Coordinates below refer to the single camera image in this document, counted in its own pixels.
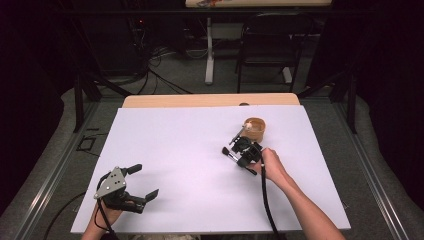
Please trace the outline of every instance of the desk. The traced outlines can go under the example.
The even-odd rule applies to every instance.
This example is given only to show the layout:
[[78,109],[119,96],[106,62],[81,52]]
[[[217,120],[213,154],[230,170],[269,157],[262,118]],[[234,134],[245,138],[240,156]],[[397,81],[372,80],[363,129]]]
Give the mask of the desk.
[[[186,7],[246,8],[246,7],[328,7],[332,0],[186,0]],[[214,57],[212,49],[212,22],[207,18],[208,59],[206,64],[205,84],[213,83]],[[284,69],[286,81],[291,81],[288,69]]]
[[[243,102],[251,106],[239,107]],[[263,146],[272,146],[286,159],[292,177],[337,227],[350,228],[309,119],[294,94],[129,96],[123,107],[71,232],[85,230],[100,177],[115,166],[136,163],[143,164],[143,170],[126,177],[126,190],[144,196],[159,188],[159,196],[147,204],[143,214],[123,213],[114,224],[116,232],[271,232],[260,178],[221,153],[244,119],[252,116],[267,122]],[[270,183],[267,190],[277,229],[300,230],[281,190]]]

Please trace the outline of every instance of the wooden table edge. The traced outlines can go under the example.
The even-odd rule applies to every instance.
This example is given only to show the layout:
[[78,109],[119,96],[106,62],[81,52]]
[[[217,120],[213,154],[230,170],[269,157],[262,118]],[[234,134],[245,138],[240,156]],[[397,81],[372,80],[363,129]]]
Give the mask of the wooden table edge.
[[123,108],[215,107],[249,105],[300,105],[294,93],[134,95]]

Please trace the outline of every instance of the white tabletop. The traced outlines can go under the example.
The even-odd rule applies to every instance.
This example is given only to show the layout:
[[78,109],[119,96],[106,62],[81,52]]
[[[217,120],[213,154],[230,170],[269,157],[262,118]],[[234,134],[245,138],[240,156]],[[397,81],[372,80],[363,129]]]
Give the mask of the white tabletop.
[[[115,166],[142,164],[126,177],[131,195],[159,189],[142,214],[125,212],[122,233],[211,234],[271,232],[261,179],[221,153],[244,120],[266,122],[263,147],[275,149],[298,185],[340,229],[350,224],[303,106],[119,109],[71,232],[82,233],[101,176]],[[268,181],[277,229],[300,230],[284,194]]]

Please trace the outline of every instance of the wrist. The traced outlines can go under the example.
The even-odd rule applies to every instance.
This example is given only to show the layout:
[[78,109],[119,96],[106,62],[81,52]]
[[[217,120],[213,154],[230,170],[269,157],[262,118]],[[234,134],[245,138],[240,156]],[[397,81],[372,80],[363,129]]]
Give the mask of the wrist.
[[91,226],[85,230],[81,240],[100,239],[105,233],[106,230],[101,229],[97,226]]

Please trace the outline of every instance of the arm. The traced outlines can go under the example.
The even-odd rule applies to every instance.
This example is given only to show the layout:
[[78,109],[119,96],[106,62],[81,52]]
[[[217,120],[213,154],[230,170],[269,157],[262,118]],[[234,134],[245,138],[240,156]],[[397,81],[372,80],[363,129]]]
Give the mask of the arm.
[[[116,222],[116,220],[118,220],[119,216],[122,213],[122,211],[120,211],[120,210],[113,210],[113,209],[107,208],[104,205],[103,201],[102,201],[102,207],[103,207],[103,210],[106,213],[106,216],[107,216],[107,219],[108,219],[110,225],[114,224]],[[106,230],[99,228],[94,223],[94,219],[96,219],[97,225],[99,225],[103,228],[107,228],[106,223],[105,223],[105,221],[102,217],[102,214],[100,213],[100,211],[98,209],[99,209],[99,207],[96,204],[96,206],[94,207],[94,210],[93,210],[93,214],[91,215],[90,222],[88,223],[87,229],[85,230],[84,234],[82,235],[81,240],[98,240],[106,233]]]
[[[334,223],[312,202],[286,172],[274,150],[262,151],[266,177],[273,181],[287,196],[302,226],[307,239],[345,239]],[[249,168],[261,173],[261,163],[250,164]]]

